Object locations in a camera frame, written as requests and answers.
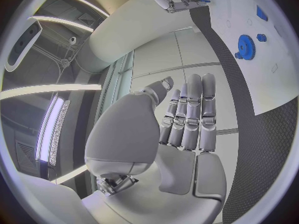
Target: robot finger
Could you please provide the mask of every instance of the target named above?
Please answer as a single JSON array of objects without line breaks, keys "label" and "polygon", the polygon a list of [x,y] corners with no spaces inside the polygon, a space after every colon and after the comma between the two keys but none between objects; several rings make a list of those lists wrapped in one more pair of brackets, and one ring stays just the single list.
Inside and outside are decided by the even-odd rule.
[{"label": "robot finger", "polygon": [[168,142],[168,137],[171,131],[173,119],[178,105],[179,94],[180,90],[175,90],[173,92],[165,116],[162,119],[162,123],[160,125],[160,144],[167,144]]},{"label": "robot finger", "polygon": [[202,77],[202,113],[199,150],[215,151],[216,148],[216,82],[212,74]]},{"label": "robot finger", "polygon": [[202,84],[201,77],[193,74],[188,78],[188,104],[185,129],[181,146],[187,150],[195,150],[198,140],[201,109]]},{"label": "robot finger", "polygon": [[169,135],[169,144],[175,147],[181,146],[187,113],[187,84],[183,84],[178,100],[177,110],[173,119],[173,125]]}]

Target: white wall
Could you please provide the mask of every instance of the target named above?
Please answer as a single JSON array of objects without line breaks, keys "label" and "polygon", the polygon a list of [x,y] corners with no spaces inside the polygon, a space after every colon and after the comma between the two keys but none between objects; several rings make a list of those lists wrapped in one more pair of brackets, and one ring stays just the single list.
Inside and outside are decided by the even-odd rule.
[{"label": "white wall", "polygon": [[[173,89],[180,89],[191,74],[203,76],[212,73],[216,78],[216,109],[217,130],[237,128],[236,112],[232,94],[220,65],[184,68],[191,64],[219,62],[212,47],[199,33],[193,29],[180,30],[163,35],[135,50],[133,80],[131,91],[137,91],[157,80],[171,76],[174,80]],[[182,69],[140,76],[162,69],[182,67]],[[167,94],[165,100],[156,108],[155,116],[161,122],[171,97]],[[231,189],[237,164],[238,134],[217,136],[216,153],[219,155],[227,178],[227,195]],[[214,223],[222,221],[222,212]]]}]

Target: vent grille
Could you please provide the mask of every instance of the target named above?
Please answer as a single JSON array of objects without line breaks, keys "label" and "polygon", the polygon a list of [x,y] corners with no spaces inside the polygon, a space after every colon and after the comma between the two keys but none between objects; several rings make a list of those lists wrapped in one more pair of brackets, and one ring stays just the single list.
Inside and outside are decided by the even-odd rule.
[{"label": "vent grille", "polygon": [[15,145],[17,161],[21,171],[37,173],[38,170],[34,158],[34,148],[19,141],[16,141]]},{"label": "vent grille", "polygon": [[77,20],[84,23],[87,26],[91,26],[95,22],[95,19],[87,13],[80,16]]}]

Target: blue gear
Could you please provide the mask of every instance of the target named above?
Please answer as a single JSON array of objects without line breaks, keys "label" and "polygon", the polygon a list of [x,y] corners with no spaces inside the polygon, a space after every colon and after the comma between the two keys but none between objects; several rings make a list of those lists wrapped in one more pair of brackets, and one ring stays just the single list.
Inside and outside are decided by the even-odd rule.
[{"label": "blue gear", "polygon": [[238,48],[241,57],[245,60],[252,60],[255,56],[255,45],[252,38],[248,35],[241,35],[239,37]]}]

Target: dark gray mesh surface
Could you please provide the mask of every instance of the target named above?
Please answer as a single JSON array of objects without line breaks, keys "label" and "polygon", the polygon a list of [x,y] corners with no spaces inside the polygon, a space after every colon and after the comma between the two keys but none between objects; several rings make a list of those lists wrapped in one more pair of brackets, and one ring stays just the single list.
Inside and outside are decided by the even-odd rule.
[{"label": "dark gray mesh surface", "polygon": [[211,28],[209,8],[195,8],[190,14],[214,49],[235,103],[239,129],[238,162],[223,209],[223,223],[229,224],[247,212],[277,178],[294,138],[298,104],[294,99],[255,116],[247,84],[235,58]]}]

